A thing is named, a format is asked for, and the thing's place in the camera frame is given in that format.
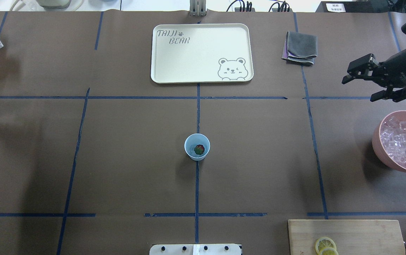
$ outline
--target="electrical cable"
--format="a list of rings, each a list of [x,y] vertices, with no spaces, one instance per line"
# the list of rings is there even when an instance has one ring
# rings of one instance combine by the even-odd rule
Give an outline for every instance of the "electrical cable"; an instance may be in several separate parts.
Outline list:
[[[278,8],[277,8],[277,11],[278,12],[289,12],[289,10],[290,10],[290,6],[289,6],[289,4],[286,2],[286,1],[278,1],[278,0],[272,0],[272,1],[274,1],[275,3],[273,3],[271,6],[270,6],[270,8],[269,8],[269,12],[270,12],[270,10],[272,10],[272,8],[273,8],[273,6],[275,5],[275,4],[278,4],[279,6],[278,6]]]
[[[11,5],[11,8],[9,8],[10,11],[13,11],[15,6],[17,5],[18,2],[21,2],[17,10],[20,10],[23,8],[26,4],[22,0],[15,0],[14,3]]]
[[[227,8],[227,11],[230,10],[230,7],[231,7],[235,2],[237,2],[237,1],[240,2],[240,8],[239,8],[239,10],[242,11],[242,8],[243,8],[242,6],[244,6],[244,9],[245,9],[245,2],[244,2],[244,0],[234,0],[234,1],[230,4],[230,6]]]
[[[279,5],[279,9],[280,9],[280,3],[279,3],[279,2],[275,2],[275,3],[273,3],[273,4],[270,6],[270,8],[269,8],[269,11],[268,11],[268,12],[270,12],[270,10],[272,10],[272,7],[273,7],[275,4],[278,4],[278,5]]]
[[[82,6],[82,4],[83,4],[83,0],[80,0],[79,5],[77,5],[77,7],[75,7],[72,11],[78,10],[78,8],[80,8]]]

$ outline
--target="table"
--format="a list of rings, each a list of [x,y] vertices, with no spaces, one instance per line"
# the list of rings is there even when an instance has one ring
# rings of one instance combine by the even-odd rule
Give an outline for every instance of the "table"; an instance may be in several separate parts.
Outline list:
[[[243,23],[255,76],[156,84],[158,24]],[[400,13],[0,12],[0,254],[148,254],[239,243],[288,254],[288,219],[399,220],[406,173],[374,155],[400,103],[342,85],[350,61],[406,48]],[[318,36],[311,68],[280,59],[287,31]],[[201,132],[200,163],[185,138]]]
[[[36,11],[44,11],[35,0],[25,0],[31,3],[31,6]],[[0,11],[10,10],[14,0],[0,0]],[[206,6],[214,11],[226,11],[232,0],[207,0]],[[290,7],[294,12],[315,12],[321,1],[319,0],[288,0]],[[80,0],[72,0],[69,8],[56,11],[71,11],[80,3]],[[254,0],[253,7],[257,12],[267,12],[273,2],[270,0]],[[82,6],[78,11],[105,11],[110,9],[125,10],[125,11],[176,11],[189,10],[188,0],[83,0]]]

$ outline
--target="metal stand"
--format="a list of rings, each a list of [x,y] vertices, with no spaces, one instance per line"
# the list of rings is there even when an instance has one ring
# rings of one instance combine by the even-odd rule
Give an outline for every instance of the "metal stand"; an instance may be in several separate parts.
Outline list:
[[[206,16],[206,0],[190,0],[190,16]]]

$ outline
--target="gray towel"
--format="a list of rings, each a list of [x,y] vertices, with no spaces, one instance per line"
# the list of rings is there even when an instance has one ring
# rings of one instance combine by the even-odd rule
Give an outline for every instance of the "gray towel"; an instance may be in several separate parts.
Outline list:
[[[316,36],[288,31],[282,59],[287,63],[311,66],[317,56],[318,38]]]

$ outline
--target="lemon slice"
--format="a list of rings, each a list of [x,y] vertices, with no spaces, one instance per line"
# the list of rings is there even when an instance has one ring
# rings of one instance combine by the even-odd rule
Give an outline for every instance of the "lemon slice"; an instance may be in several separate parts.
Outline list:
[[[338,252],[332,247],[326,247],[322,249],[318,255],[338,255]]]
[[[337,250],[337,246],[335,245],[335,242],[330,239],[329,237],[323,236],[321,238],[319,238],[318,240],[316,240],[315,243],[315,250],[316,253],[319,254],[322,249],[329,247],[329,248],[333,248],[335,251]]]

